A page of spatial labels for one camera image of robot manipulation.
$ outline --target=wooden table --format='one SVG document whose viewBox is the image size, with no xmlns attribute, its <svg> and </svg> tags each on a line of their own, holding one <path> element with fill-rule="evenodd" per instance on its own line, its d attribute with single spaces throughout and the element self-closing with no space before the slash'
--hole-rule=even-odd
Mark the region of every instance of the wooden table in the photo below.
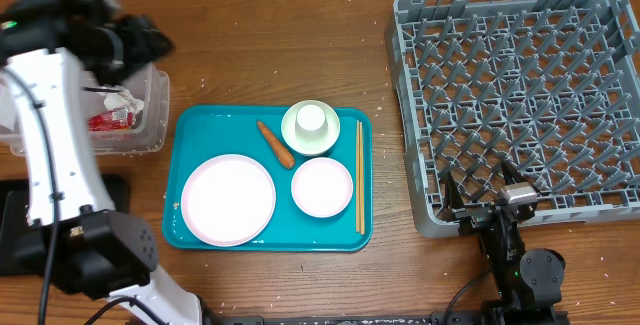
<svg viewBox="0 0 640 325">
<path fill-rule="evenodd" d="M 640 10 L 640 0 L 631 1 Z M 174 126 L 158 153 L 99 158 L 103 172 L 130 181 L 131 212 L 151 224 L 162 265 L 216 313 L 426 315 L 444 310 L 486 268 L 475 238 L 430 240 L 414 228 L 398 102 L 383 47 L 393 0 L 124 2 L 128 12 L 149 14 L 176 43 L 176 52 L 159 64 L 171 77 L 170 124 L 195 104 L 290 105 L 309 98 L 357 107 L 373 123 L 374 233 L 355 254 L 176 250 L 161 233 Z M 24 159 L 6 147 L 0 156 L 1 178 L 26 176 Z M 559 308 L 570 312 L 574 324 L 640 322 L 640 222 L 554 225 L 522 235 L 528 248 L 549 247 L 565 257 Z M 0 323 L 34 323 L 40 286 L 32 276 L 1 279 Z M 487 279 L 458 308 L 477 309 L 496 296 Z M 81 324 L 102 305 L 54 289 L 48 320 Z M 128 317 L 117 309 L 102 323 L 121 324 Z"/>
</svg>

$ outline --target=dish rack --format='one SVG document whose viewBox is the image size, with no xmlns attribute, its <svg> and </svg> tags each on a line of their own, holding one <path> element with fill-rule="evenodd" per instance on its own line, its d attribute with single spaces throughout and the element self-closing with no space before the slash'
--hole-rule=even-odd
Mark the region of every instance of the dish rack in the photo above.
<svg viewBox="0 0 640 325">
<path fill-rule="evenodd" d="M 505 159 L 541 190 L 524 225 L 640 218 L 629 0 L 395 0 L 385 37 L 421 234 L 457 235 L 443 175 L 487 206 Z"/>
</svg>

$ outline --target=teal tray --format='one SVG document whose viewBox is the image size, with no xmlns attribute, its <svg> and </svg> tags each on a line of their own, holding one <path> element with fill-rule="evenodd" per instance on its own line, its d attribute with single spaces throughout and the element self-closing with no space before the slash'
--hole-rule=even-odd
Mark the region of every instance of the teal tray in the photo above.
<svg viewBox="0 0 640 325">
<path fill-rule="evenodd" d="M 317 219 L 303 213 L 293 202 L 291 180 L 295 170 L 309 158 L 294 153 L 296 167 L 286 170 L 256 126 L 264 122 L 282 141 L 280 122 L 287 107 L 199 105 L 187 109 L 178 120 L 171 156 L 162 232 L 179 249 L 247 251 L 332 251 L 362 249 L 373 233 L 373 161 L 371 123 L 355 109 L 335 109 L 340 118 L 340 137 L 325 156 L 335 159 L 356 178 L 356 121 L 362 122 L 365 177 L 365 234 L 356 232 L 355 193 L 340 214 Z M 271 174 L 276 186 L 276 208 L 267 227 L 253 240 L 234 247 L 217 247 L 198 240 L 182 219 L 179 205 L 189 175 L 203 162 L 223 154 L 255 159 Z"/>
</svg>

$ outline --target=gray crate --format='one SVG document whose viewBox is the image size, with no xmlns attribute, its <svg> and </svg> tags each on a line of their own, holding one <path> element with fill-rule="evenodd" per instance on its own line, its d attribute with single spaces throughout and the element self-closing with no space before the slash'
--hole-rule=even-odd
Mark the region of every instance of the gray crate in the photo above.
<svg viewBox="0 0 640 325">
<path fill-rule="evenodd" d="M 446 172 L 486 206 L 502 159 L 542 191 L 525 225 L 640 218 L 629 0 L 395 0 L 385 35 L 424 236 L 457 234 L 439 218 Z"/>
</svg>

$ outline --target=wooden chopsticks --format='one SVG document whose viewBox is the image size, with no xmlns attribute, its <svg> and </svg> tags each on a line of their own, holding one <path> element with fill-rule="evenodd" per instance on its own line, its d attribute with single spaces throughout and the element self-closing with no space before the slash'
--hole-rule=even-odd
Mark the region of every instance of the wooden chopsticks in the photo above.
<svg viewBox="0 0 640 325">
<path fill-rule="evenodd" d="M 356 134 L 356 232 L 364 235 L 364 144 L 360 121 L 357 122 Z"/>
</svg>

